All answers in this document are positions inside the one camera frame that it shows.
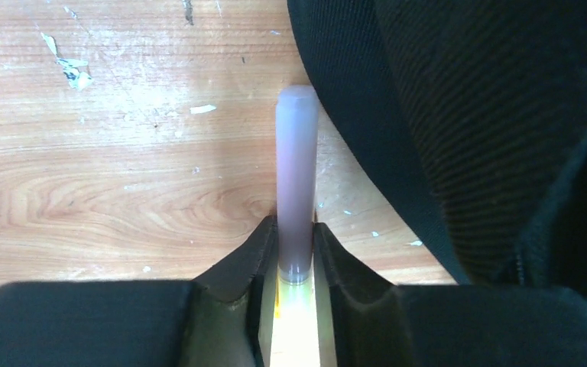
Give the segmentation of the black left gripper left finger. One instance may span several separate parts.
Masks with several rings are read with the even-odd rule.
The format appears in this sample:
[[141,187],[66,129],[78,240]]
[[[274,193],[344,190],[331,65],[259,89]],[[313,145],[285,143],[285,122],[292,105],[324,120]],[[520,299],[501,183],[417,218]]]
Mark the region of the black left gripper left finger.
[[277,221],[192,280],[0,286],[0,366],[266,366]]

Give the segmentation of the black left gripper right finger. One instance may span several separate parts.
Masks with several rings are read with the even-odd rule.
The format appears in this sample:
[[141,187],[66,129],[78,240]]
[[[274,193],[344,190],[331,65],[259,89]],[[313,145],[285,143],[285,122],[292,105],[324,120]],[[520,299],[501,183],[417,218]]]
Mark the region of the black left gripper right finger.
[[566,288],[396,285],[313,230],[319,335],[339,366],[587,366],[587,302]]

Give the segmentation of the pink yellow highlighter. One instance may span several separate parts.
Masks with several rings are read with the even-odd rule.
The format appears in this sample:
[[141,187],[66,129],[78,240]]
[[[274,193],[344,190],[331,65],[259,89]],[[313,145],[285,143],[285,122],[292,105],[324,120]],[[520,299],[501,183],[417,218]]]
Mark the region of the pink yellow highlighter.
[[314,88],[284,88],[275,110],[278,366],[319,365],[312,268],[318,129]]

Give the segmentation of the black student backpack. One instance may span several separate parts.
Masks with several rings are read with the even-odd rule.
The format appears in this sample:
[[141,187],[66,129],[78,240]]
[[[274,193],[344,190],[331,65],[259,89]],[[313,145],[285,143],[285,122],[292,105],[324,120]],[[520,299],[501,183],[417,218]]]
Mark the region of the black student backpack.
[[587,300],[587,1],[290,1],[320,102],[461,284]]

